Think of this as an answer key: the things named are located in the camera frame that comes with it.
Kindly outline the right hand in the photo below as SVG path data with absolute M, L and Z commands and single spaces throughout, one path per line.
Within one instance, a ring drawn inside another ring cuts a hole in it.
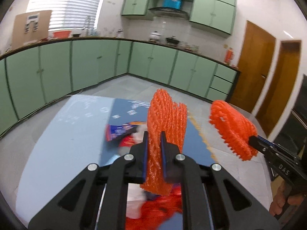
M 277 190 L 277 194 L 274 196 L 273 201 L 269 208 L 269 213 L 272 216 L 280 215 L 283 211 L 283 207 L 286 203 L 285 197 L 285 189 L 286 189 L 286 182 L 283 181 Z M 294 196 L 289 196 L 287 202 L 291 206 L 299 206 L 303 202 L 305 195 L 298 194 Z

